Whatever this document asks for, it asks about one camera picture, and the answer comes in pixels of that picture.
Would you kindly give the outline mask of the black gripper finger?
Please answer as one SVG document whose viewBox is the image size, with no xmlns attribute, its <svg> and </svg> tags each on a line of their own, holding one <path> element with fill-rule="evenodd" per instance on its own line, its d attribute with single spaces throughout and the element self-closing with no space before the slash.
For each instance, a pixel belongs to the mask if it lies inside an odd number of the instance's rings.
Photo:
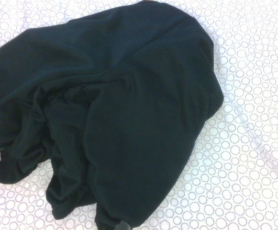
<svg viewBox="0 0 278 230">
<path fill-rule="evenodd" d="M 131 230 L 131 226 L 125 222 L 121 221 L 119 224 L 116 225 L 116 230 Z"/>
</svg>

